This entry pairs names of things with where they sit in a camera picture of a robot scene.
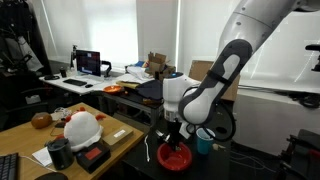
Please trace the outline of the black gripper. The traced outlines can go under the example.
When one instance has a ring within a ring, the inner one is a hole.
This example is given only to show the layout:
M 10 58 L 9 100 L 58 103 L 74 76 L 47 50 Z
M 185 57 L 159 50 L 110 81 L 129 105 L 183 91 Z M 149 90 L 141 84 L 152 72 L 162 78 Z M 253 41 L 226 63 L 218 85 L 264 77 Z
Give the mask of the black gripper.
M 185 121 L 167 122 L 168 133 L 165 136 L 165 142 L 172 150 L 180 150 L 180 143 L 185 139 L 189 139 L 191 134 L 187 130 L 187 123 Z

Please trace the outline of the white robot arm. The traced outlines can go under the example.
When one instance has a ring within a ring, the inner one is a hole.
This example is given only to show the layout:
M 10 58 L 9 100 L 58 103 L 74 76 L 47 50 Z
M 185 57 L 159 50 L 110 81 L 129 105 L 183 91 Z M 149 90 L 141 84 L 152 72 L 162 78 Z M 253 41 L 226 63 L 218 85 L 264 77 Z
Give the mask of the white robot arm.
M 241 0 L 223 29 L 217 59 L 203 80 L 181 72 L 163 79 L 164 115 L 173 125 L 165 142 L 176 149 L 183 138 L 213 119 L 222 95 L 289 13 L 319 10 L 320 0 Z

